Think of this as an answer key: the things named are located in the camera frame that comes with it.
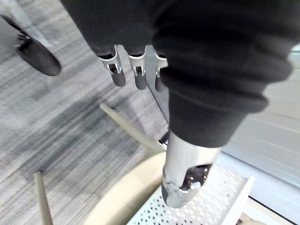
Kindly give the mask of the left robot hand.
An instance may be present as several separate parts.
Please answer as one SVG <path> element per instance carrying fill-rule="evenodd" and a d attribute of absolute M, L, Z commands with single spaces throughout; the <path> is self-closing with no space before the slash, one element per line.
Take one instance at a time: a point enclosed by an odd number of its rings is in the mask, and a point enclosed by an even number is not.
<path fill-rule="evenodd" d="M 268 104 L 269 84 L 292 71 L 300 42 L 297 0 L 64 0 L 91 50 L 111 60 L 152 45 L 169 92 L 169 130 L 162 195 L 173 208 L 205 183 L 240 123 Z"/>

